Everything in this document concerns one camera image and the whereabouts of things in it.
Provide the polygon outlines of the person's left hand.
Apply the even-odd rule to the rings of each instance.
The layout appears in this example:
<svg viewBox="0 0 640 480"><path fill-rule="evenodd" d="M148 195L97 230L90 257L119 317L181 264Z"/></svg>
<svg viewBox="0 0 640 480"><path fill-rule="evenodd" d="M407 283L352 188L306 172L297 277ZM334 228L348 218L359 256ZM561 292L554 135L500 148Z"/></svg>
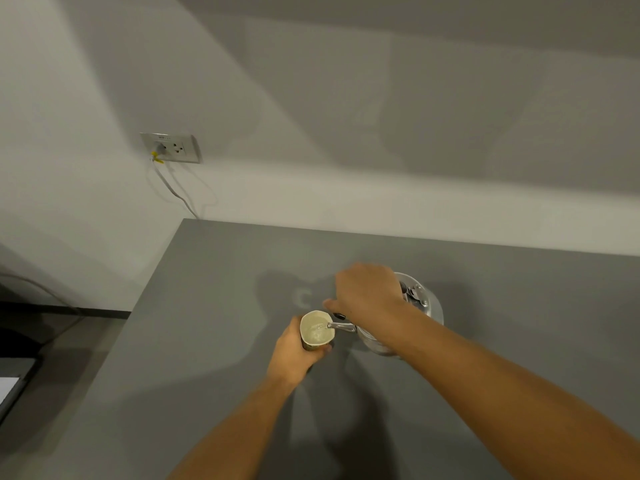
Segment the person's left hand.
<svg viewBox="0 0 640 480"><path fill-rule="evenodd" d="M306 377L308 370L331 352L327 344L313 351L306 351L301 345L288 344L285 330L277 339L266 373L266 382L281 390L293 391Z"/></svg>

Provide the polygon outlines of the person's right hand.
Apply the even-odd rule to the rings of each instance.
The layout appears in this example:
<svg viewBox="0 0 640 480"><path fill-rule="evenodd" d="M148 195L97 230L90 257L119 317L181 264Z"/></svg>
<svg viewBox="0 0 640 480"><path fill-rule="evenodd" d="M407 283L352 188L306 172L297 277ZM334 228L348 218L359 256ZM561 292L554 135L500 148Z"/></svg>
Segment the person's right hand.
<svg viewBox="0 0 640 480"><path fill-rule="evenodd" d="M335 275L335 297L349 307L349 320L382 340L409 309L391 268L356 263Z"/></svg>

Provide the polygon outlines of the cream paper cup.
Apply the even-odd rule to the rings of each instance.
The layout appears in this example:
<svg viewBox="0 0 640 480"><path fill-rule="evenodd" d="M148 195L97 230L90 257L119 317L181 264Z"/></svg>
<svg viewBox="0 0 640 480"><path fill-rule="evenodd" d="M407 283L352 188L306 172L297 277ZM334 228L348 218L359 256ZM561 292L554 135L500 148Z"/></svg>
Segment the cream paper cup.
<svg viewBox="0 0 640 480"><path fill-rule="evenodd" d="M313 351L330 344L335 338L335 331L329 327L332 322L332 316L320 310L302 316L299 331L304 350Z"/></svg>

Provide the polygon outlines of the person's left forearm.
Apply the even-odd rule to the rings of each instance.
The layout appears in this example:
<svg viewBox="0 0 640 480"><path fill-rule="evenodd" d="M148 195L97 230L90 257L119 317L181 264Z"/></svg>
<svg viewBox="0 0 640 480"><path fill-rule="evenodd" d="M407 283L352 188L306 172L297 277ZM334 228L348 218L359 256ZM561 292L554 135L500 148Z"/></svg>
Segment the person's left forearm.
<svg viewBox="0 0 640 480"><path fill-rule="evenodd" d="M267 376L166 480L255 480L276 420L296 386L284 377Z"/></svg>

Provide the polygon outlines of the person's right forearm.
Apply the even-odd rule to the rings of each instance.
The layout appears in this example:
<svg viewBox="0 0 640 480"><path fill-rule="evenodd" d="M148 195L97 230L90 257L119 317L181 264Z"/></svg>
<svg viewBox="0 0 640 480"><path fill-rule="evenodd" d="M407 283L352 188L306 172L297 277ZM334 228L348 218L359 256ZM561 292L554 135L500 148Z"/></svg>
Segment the person's right forearm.
<svg viewBox="0 0 640 480"><path fill-rule="evenodd" d="M347 315L418 371L519 480L640 480L640 441L400 300Z"/></svg>

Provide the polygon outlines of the white wall power outlet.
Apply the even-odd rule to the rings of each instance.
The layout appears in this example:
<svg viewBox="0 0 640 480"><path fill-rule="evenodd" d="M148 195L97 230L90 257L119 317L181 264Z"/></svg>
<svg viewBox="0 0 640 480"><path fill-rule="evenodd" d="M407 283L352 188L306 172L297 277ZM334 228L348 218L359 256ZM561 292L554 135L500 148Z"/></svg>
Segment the white wall power outlet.
<svg viewBox="0 0 640 480"><path fill-rule="evenodd" d="M162 161L200 164L201 152L195 136L190 134L140 133L145 149Z"/></svg>

